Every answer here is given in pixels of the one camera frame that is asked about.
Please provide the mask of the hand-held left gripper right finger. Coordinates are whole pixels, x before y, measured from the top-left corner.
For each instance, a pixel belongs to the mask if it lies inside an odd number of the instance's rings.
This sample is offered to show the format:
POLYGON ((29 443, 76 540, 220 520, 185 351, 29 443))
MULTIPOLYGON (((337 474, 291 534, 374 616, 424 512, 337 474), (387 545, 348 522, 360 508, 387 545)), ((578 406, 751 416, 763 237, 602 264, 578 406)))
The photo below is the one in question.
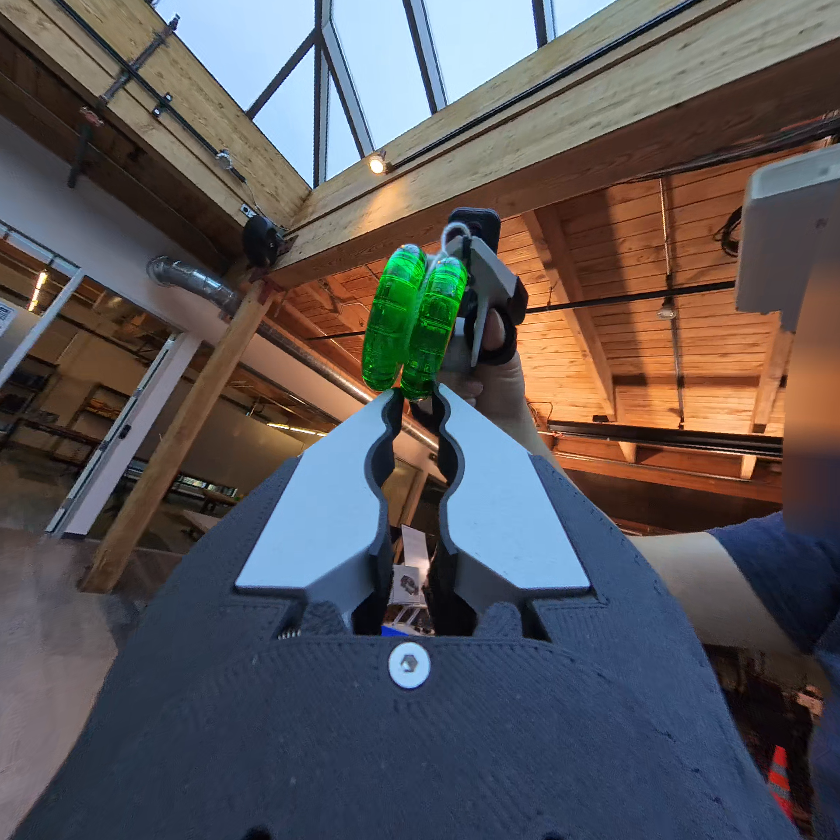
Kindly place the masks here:
POLYGON ((432 610, 439 624, 476 624, 488 608, 592 595, 592 582, 538 472, 545 466, 447 385, 433 396, 439 506, 432 610))

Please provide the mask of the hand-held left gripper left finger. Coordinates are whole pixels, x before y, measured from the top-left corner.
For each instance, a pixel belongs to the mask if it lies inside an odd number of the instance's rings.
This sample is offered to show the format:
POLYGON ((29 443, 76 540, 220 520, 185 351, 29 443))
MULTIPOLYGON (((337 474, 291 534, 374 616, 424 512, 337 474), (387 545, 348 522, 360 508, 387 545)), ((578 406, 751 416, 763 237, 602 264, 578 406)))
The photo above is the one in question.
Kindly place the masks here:
POLYGON ((395 466, 403 394, 386 391, 297 459, 235 581, 245 595, 334 604, 353 632, 380 632, 393 550, 382 485, 395 466))

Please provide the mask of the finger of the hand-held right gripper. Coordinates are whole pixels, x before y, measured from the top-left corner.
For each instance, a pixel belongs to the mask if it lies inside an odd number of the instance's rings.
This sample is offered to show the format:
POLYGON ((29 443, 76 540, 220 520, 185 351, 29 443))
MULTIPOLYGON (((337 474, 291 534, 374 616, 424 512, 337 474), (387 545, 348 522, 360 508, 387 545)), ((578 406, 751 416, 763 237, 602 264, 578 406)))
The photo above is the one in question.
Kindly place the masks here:
POLYGON ((476 299, 477 312, 504 308, 515 296, 517 277, 483 239, 462 233, 452 235, 446 254, 458 258, 467 269, 467 286, 476 299))

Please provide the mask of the green translucent yoyo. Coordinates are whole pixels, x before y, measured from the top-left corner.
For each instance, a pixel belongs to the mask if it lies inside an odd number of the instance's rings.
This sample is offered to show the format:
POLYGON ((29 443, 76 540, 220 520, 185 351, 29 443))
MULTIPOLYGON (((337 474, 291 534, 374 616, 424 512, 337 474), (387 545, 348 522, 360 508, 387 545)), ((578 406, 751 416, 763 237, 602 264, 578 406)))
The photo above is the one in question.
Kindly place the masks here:
POLYGON ((379 280, 364 332, 363 381, 376 392, 394 385, 412 403, 430 397, 468 284, 456 256, 399 247, 379 280))

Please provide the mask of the person's right hand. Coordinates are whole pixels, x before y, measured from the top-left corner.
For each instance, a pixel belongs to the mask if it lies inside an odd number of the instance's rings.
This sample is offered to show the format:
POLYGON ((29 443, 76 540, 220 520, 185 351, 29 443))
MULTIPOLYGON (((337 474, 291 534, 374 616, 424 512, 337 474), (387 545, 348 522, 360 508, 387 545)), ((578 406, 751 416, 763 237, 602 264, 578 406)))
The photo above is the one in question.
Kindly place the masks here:
POLYGON ((443 371, 438 381, 520 443, 537 433, 517 351, 504 364, 480 364, 468 374, 443 371))

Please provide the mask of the white printed display board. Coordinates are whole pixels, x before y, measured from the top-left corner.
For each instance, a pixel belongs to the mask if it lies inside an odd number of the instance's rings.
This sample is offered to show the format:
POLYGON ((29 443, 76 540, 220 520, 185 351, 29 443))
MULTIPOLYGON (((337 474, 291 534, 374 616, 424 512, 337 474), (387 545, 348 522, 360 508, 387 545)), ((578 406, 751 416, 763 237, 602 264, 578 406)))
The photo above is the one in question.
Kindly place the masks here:
POLYGON ((430 565, 426 535, 402 526, 401 552, 393 565, 392 591, 389 603, 397 606, 425 606, 424 587, 430 565))

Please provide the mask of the thin black ceiling rod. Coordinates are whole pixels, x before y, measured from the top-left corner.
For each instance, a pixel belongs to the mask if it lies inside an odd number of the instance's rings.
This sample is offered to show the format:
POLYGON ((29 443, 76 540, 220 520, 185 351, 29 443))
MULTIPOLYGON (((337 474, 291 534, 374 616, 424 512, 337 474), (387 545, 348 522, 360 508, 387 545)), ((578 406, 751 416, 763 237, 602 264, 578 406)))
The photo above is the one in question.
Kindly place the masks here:
POLYGON ((701 283, 698 285, 675 287, 673 289, 667 288, 660 290, 649 290, 603 298, 568 301, 562 303, 555 303, 551 305, 545 305, 541 307, 529 308, 526 310, 526 315, 535 316, 538 314, 550 312, 567 312, 588 308, 619 306, 633 302, 648 300, 664 301, 666 298, 681 298, 695 295, 703 295, 707 293, 714 293, 718 291, 729 291, 735 289, 736 285, 737 283, 735 280, 721 280, 711 283, 701 283))

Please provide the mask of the black roll screen housing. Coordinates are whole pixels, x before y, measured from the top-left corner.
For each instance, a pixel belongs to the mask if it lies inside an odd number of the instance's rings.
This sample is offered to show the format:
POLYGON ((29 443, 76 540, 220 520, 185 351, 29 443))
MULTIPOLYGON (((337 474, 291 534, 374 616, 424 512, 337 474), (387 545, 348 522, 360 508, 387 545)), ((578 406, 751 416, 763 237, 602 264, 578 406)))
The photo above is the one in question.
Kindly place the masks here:
POLYGON ((552 434, 599 442, 636 444, 653 448, 678 448, 716 455, 754 456, 781 460, 782 437, 762 434, 730 434, 663 427, 640 427, 614 423, 550 423, 552 434))

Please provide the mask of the glass skylight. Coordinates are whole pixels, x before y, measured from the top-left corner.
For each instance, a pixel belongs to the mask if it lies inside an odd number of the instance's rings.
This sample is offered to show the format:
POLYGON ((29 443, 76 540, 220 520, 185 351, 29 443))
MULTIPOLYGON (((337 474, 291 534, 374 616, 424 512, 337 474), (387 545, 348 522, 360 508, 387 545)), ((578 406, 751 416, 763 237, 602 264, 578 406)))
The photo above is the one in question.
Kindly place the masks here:
POLYGON ((309 187, 615 2, 150 2, 309 187))

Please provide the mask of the white ceiling projector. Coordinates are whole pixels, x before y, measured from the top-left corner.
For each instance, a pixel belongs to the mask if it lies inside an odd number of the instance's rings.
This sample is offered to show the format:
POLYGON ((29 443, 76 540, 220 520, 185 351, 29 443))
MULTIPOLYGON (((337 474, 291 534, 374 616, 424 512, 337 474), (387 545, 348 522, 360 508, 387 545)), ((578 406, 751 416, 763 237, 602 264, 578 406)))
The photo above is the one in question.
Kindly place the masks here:
POLYGON ((736 309, 777 312, 794 333, 817 247, 838 195, 839 146, 767 164, 749 178, 742 202, 736 309))

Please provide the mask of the orange traffic cone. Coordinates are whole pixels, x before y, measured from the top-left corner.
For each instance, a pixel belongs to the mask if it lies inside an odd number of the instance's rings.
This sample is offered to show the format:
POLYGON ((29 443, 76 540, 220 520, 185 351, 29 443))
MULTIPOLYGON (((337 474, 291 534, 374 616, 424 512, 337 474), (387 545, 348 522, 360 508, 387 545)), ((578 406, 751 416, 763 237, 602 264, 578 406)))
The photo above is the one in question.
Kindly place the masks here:
POLYGON ((773 800, 780 807, 782 813, 795 824, 787 752, 780 745, 776 745, 773 749, 767 782, 773 800))

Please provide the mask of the wooden support post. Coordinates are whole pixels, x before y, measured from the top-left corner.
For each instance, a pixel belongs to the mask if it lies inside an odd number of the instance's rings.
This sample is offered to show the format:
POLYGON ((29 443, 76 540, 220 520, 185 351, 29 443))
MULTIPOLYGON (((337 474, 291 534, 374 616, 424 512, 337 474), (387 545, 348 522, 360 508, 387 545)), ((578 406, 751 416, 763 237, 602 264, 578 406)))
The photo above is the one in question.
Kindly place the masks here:
POLYGON ((87 574, 79 581, 80 592, 108 594, 119 582, 131 552, 149 527, 179 473, 183 460, 276 295, 277 289, 265 278, 252 281, 222 339, 176 412, 119 515, 93 554, 87 574))

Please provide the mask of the black round wall speaker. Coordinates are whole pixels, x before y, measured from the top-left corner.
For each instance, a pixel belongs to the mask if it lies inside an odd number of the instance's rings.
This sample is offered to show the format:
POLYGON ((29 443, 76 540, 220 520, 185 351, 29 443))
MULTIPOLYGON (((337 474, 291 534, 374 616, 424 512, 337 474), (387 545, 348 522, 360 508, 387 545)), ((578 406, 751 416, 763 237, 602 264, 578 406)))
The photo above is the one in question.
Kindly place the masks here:
POLYGON ((265 270, 271 269, 291 246, 285 229, 262 215, 248 218, 241 240, 248 264, 265 270))

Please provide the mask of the silver metal duct pipe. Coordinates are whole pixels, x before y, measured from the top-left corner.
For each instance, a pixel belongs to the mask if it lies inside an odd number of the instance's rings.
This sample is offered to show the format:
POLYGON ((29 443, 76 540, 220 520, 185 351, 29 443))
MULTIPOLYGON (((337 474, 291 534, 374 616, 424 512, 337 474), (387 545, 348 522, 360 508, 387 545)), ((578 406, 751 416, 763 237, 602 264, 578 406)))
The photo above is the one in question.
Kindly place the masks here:
POLYGON ((164 457, 183 459, 186 456, 213 403, 225 388, 229 376, 234 372, 255 335, 326 382, 338 387, 358 403, 367 404, 373 401, 373 395, 365 391, 361 383, 323 359, 298 339, 278 328, 264 327, 266 312, 277 295, 277 289, 262 277, 257 278, 248 289, 245 298, 241 299, 235 290, 227 287, 218 278, 181 260, 154 258, 147 265, 147 273, 160 285, 189 291, 205 301, 212 302, 221 312, 233 315, 226 332, 199 375, 195 391, 186 398, 183 408, 175 416, 171 429, 164 436, 161 442, 162 454, 153 456, 153 473, 163 466, 164 457))

